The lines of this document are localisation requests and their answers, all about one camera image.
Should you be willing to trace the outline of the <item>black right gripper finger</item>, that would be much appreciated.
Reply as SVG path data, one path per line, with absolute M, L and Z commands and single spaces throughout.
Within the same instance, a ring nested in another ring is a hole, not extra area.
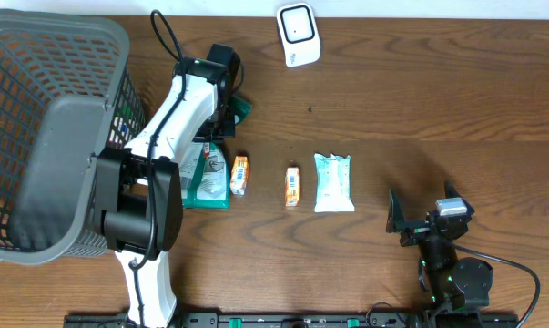
M 390 207 L 386 222 L 386 231 L 388 233 L 401 232 L 405 229 L 405 216 L 395 190 L 389 191 L 389 199 Z
M 474 214 L 474 208 L 473 206 L 457 191 L 457 189 L 453 186 L 453 184 L 446 180 L 444 182 L 444 193 L 445 198 L 450 199 L 460 199 L 463 202 L 463 205 L 466 207 L 466 211 L 468 214 Z

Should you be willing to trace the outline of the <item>mint green wipes packet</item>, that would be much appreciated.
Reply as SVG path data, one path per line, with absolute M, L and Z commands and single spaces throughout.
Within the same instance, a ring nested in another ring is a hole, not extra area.
M 314 154 L 318 176 L 314 211 L 354 212 L 351 200 L 351 156 Z

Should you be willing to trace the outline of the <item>red and white package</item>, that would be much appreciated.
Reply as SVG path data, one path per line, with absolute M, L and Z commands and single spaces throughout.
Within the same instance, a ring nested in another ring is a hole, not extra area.
M 209 143 L 204 143 L 203 144 L 203 154 L 204 154 L 205 159 L 207 159 L 210 156 L 210 151 L 211 151 L 210 144 Z

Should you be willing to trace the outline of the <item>dark green package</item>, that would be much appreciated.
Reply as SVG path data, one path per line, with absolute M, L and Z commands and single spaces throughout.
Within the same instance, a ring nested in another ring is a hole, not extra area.
M 227 210 L 229 169 L 219 145 L 210 144 L 205 159 L 203 144 L 192 143 L 179 164 L 182 205 L 185 209 Z

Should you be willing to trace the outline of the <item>orange tissue pack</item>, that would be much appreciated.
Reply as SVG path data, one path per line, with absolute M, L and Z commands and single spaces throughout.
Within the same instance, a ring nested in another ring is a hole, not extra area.
M 234 159 L 230 177 L 230 191 L 234 195 L 243 196 L 246 192 L 249 179 L 249 160 L 246 156 L 237 156 Z
M 285 206 L 295 207 L 300 201 L 300 170 L 289 167 L 285 177 Z

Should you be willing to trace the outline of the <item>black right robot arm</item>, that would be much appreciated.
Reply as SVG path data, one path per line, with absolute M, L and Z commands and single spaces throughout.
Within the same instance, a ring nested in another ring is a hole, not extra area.
M 389 192 L 388 233 L 400 235 L 402 247 L 417 246 L 420 251 L 421 286 L 432 294 L 433 307 L 417 320 L 421 327 L 482 327 L 480 310 L 489 304 L 493 268 L 486 261 L 457 256 L 453 242 L 468 231 L 473 207 L 455 189 L 444 183 L 445 197 L 425 220 L 406 220 L 394 190 Z

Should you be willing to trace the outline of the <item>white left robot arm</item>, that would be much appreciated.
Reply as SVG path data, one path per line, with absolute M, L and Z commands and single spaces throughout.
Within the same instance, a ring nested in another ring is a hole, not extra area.
M 229 99 L 241 59 L 213 45 L 204 59 L 181 57 L 171 89 L 143 130 L 123 148 L 104 147 L 96 163 L 94 230 L 122 264 L 136 327 L 166 327 L 177 308 L 168 252 L 182 219 L 179 168 L 194 142 L 235 135 Z

